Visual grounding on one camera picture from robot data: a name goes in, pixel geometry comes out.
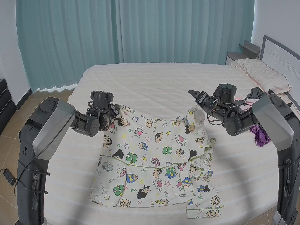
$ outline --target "wall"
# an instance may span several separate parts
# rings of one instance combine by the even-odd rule
[[[0,0],[0,78],[17,104],[30,89],[18,46],[16,0]]]
[[[300,54],[300,0],[255,0],[251,42],[261,48],[267,35]]]

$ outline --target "curtain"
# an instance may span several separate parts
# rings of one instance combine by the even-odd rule
[[[251,40],[254,0],[17,0],[32,90],[77,83],[93,65],[225,64]]]

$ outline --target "star print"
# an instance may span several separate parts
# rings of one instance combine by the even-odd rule
[[[169,182],[165,182],[164,185],[166,185],[167,187],[170,186],[171,184]]]

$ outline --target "purple satin cloth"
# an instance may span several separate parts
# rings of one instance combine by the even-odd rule
[[[253,125],[250,127],[250,131],[255,134],[254,140],[257,146],[262,147],[271,141],[266,131],[261,129],[259,125]]]

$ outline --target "mattress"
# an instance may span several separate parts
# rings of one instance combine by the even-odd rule
[[[84,73],[68,102],[85,113],[92,91],[109,91],[113,103],[149,116],[172,118],[195,105],[190,89],[212,95],[220,83],[234,84],[236,97],[246,97],[252,87],[258,87],[241,70],[224,65],[97,65]],[[186,203],[163,208],[110,208],[92,203],[89,194],[103,133],[86,137],[69,129],[49,161],[51,176],[45,189],[49,194],[44,202],[48,224],[243,224],[274,207],[278,196],[275,146],[257,147],[249,131],[232,137],[222,126],[204,124],[208,137],[216,138],[211,182],[225,203],[221,216],[187,219]]]

